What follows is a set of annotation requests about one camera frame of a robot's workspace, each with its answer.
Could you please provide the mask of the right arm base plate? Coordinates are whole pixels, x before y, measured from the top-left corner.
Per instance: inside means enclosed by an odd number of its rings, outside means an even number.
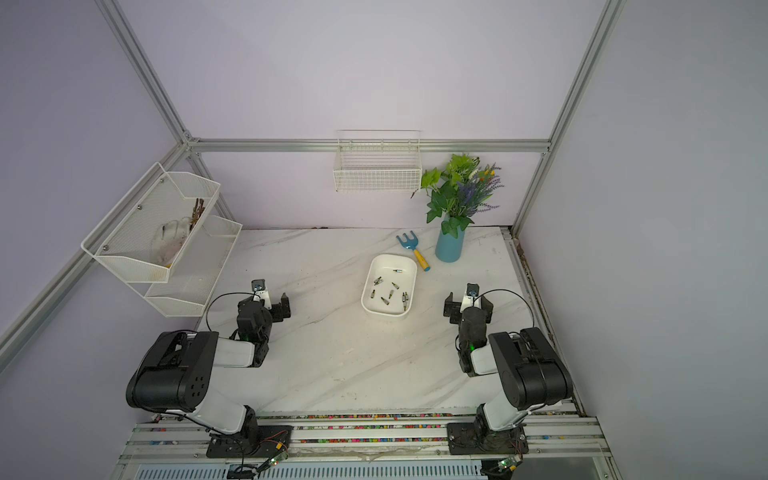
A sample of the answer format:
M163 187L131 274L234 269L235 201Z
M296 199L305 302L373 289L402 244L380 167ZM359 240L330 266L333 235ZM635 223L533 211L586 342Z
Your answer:
M446 430L452 455L525 455L529 452L527 436L521 427L494 431L478 422L463 422L449 423Z

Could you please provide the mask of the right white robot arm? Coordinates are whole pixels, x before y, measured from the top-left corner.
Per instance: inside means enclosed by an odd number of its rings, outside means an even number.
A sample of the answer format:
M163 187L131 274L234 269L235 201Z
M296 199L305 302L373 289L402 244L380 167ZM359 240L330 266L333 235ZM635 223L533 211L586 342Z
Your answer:
M472 432L477 438L511 433L531 413L570 399L570 372L536 326L517 332L490 333L494 305L470 284L460 301L448 295L443 316L458 326L454 347L463 373L470 377L496 375L501 392L478 407Z

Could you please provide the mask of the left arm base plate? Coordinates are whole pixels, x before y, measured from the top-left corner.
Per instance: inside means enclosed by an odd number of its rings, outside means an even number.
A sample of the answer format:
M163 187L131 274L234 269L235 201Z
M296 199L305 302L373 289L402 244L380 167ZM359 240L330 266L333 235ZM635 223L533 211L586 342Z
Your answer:
M289 425L266 425L234 435L212 434L206 457L274 458L288 450L293 430Z

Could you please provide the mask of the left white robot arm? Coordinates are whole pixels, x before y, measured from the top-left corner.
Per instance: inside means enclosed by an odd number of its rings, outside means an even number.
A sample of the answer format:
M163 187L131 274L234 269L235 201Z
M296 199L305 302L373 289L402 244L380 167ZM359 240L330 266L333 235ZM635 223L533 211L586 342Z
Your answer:
M254 369L263 365L274 323L291 316L290 300L268 304L254 293L237 306L237 328L224 338L217 331L161 333L126 388L126 402L150 413L174 414L219 435L254 437L254 410L211 384L216 367Z

